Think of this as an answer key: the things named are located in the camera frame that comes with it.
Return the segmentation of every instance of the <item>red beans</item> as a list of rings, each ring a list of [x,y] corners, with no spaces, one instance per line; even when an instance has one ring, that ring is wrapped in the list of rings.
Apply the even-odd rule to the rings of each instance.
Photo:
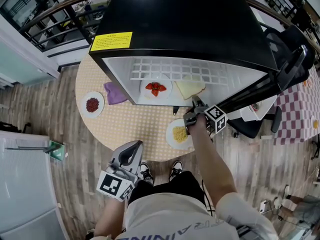
[[[90,98],[86,101],[86,110],[90,113],[95,112],[99,107],[99,101],[96,98]]]

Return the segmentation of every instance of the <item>checkered tablecloth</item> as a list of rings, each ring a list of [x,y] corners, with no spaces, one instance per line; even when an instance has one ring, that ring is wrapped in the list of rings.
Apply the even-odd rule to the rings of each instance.
[[[141,140],[143,159],[153,161],[170,160],[194,150],[174,149],[166,141],[168,125],[183,118],[186,108],[180,107],[173,115],[172,106],[132,105],[129,101],[109,105],[104,83],[110,81],[89,55],[82,60],[75,81],[76,104],[83,122],[102,144],[115,150],[127,142]],[[83,97],[92,91],[101,93],[105,100],[103,111],[96,118],[88,118],[81,111]]]
[[[309,83],[301,82],[288,88],[274,103],[282,109],[282,122],[274,145],[304,142],[320,133],[320,127],[313,127],[314,120],[320,121],[319,78],[314,67],[309,73]]]

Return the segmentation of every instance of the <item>wooden handrail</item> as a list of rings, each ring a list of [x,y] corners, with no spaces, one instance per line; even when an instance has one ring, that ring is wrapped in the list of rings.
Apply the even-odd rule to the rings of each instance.
[[[68,6],[72,6],[74,4],[83,2],[85,0],[64,0],[58,4],[56,4],[55,6],[52,6],[51,8],[49,8],[48,10],[45,10],[44,12],[42,12],[41,14],[39,14],[38,16],[34,17],[30,22],[28,22],[26,25],[24,25],[19,32],[23,33],[25,31],[27,31],[28,29],[30,29],[32,26],[34,26],[35,24],[39,23],[40,21],[42,21],[44,18],[55,14],[63,9],[65,9]]]
[[[43,20],[44,18],[57,13],[69,6],[72,6],[74,4],[83,2],[85,0],[64,0],[63,2],[58,3],[55,6],[52,6],[51,8],[49,8],[48,10],[45,10],[44,12],[42,12],[40,15],[34,17],[34,19],[32,19],[29,23],[27,23],[25,26],[23,26],[19,32],[23,33],[25,31],[28,31],[29,28],[31,28],[32,26],[34,26],[35,24],[39,23],[41,20]],[[271,16],[272,18],[276,19],[277,21],[279,21],[281,24],[283,24],[286,27],[289,27],[291,25],[293,25],[291,23],[291,21],[289,21],[287,18],[285,18],[284,16],[282,16],[281,14],[275,12],[273,9],[265,6],[264,4],[256,1],[256,0],[245,0],[249,6]],[[305,35],[305,38],[308,40],[308,42],[310,43],[310,45],[320,54],[320,46],[318,46],[313,40],[311,40],[307,35]]]

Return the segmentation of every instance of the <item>black shorts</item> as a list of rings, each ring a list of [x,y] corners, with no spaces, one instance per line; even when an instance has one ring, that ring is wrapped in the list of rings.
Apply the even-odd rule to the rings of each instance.
[[[152,186],[150,183],[140,180],[136,188],[132,191],[128,204],[133,201],[157,193],[175,193],[198,199],[205,203],[205,193],[201,189],[198,181],[190,171],[184,171],[174,177],[169,183]]]

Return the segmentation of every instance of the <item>wooden floor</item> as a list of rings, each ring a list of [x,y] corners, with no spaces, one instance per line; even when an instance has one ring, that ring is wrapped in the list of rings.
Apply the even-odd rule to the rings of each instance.
[[[64,224],[71,239],[84,239],[86,231],[94,228],[106,197],[96,192],[101,169],[105,169],[112,151],[99,143],[84,125],[75,98],[75,81],[78,66],[62,70],[59,80],[33,86],[15,85],[0,91],[0,104],[10,110],[0,109],[0,121],[23,129],[30,122],[30,132],[49,135],[50,139],[65,144],[68,157],[63,162],[51,161],[53,183]],[[269,133],[270,124],[262,132]],[[282,195],[286,184],[294,195],[313,194],[320,197],[320,187],[311,182],[318,160],[310,161],[314,152],[311,141],[286,146],[273,146],[271,140],[232,137],[226,127],[214,139],[219,154],[229,166],[238,192],[258,208],[262,200],[273,200]],[[184,167],[200,181],[196,157],[193,153],[179,158]],[[168,181],[174,161],[150,162],[155,183]],[[281,238],[295,226],[280,222],[268,212]]]

